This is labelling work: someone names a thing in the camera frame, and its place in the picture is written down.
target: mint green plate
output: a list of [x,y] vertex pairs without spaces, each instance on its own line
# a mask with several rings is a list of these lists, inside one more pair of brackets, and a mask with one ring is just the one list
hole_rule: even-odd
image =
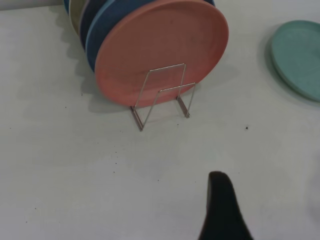
[[301,95],[320,102],[320,24],[285,23],[272,38],[271,56],[284,81]]

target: white table surface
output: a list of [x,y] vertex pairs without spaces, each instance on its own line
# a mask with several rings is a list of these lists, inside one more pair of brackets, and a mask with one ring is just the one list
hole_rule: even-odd
[[320,239],[320,104],[265,58],[279,24],[320,22],[320,1],[216,5],[229,43],[191,118],[161,104],[144,132],[97,90],[63,6],[0,12],[1,239],[196,240],[217,170],[255,239]]

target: pink plate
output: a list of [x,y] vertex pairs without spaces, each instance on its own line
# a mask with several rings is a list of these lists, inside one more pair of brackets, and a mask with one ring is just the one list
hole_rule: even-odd
[[[95,64],[98,86],[110,100],[134,106],[149,70],[186,64],[183,83],[198,83],[221,59],[228,37],[223,14],[203,0],[154,1],[126,16],[104,40]],[[183,67],[152,72],[139,107],[152,105],[158,91],[179,86],[182,73]],[[177,94],[164,91],[157,104]]]

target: wire plate stand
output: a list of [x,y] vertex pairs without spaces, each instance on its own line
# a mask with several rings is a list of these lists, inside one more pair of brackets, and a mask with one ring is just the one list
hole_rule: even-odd
[[[162,89],[162,90],[158,91],[157,94],[156,94],[156,96],[155,96],[155,98],[154,98],[153,104],[152,104],[152,106],[151,106],[151,108],[150,108],[150,110],[149,110],[149,112],[148,112],[148,114],[147,114],[147,116],[146,116],[146,118],[145,118],[145,120],[144,120],[144,122],[142,122],[142,121],[141,121],[141,118],[140,118],[140,116],[139,116],[139,114],[138,114],[137,107],[138,107],[140,98],[141,98],[141,96],[142,96],[142,93],[143,93],[143,91],[144,91],[144,88],[145,88],[145,86],[146,86],[146,83],[147,83],[147,81],[148,81],[149,75],[150,75],[151,73],[153,73],[153,72],[163,71],[163,70],[166,70],[166,69],[177,68],[177,67],[181,67],[181,66],[183,66],[183,73],[182,73],[182,78],[181,78],[181,83],[180,83],[180,85],[179,85],[179,86],[175,86],[175,87],[170,87],[170,88]],[[185,63],[181,63],[181,64],[177,64],[177,65],[161,67],[161,68],[152,69],[152,70],[148,71],[148,73],[147,73],[147,75],[146,75],[146,77],[145,77],[144,83],[143,83],[143,85],[142,85],[142,88],[141,88],[141,90],[140,90],[138,99],[136,100],[135,106],[131,106],[131,107],[130,107],[131,113],[132,113],[132,115],[133,115],[134,120],[136,121],[136,124],[137,124],[140,132],[142,132],[142,131],[144,130],[144,128],[145,128],[145,126],[146,126],[146,123],[147,123],[147,121],[148,121],[148,119],[149,119],[149,117],[150,117],[150,114],[151,114],[154,106],[157,104],[157,100],[158,100],[159,95],[160,95],[162,92],[165,92],[165,91],[172,91],[172,90],[174,90],[174,89],[179,89],[178,95],[177,95],[177,97],[176,97],[175,99],[178,101],[178,103],[179,103],[179,105],[180,105],[180,107],[181,107],[181,109],[182,109],[182,112],[183,112],[184,116],[185,116],[187,119],[190,118],[190,113],[189,113],[189,111],[190,111],[190,107],[191,107],[192,100],[193,100],[193,98],[194,98],[194,94],[195,94],[195,90],[196,90],[196,85],[197,85],[197,83],[196,83],[196,82],[193,82],[193,83],[183,84],[183,83],[184,83],[184,78],[185,78],[186,68],[187,68],[187,65],[186,65]],[[182,100],[182,98],[181,98],[181,96],[180,96],[180,93],[181,93],[181,89],[182,89],[182,88],[191,87],[191,86],[193,86],[193,90],[192,90],[191,100],[190,100],[189,106],[188,106],[188,108],[187,108],[186,105],[185,105],[185,103],[184,103],[184,101]]]

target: beige plate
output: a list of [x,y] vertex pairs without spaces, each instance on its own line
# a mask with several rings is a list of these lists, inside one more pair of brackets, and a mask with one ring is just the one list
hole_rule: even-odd
[[83,11],[83,8],[85,7],[86,2],[87,0],[70,0],[69,2],[69,17],[71,25],[78,35],[81,13]]

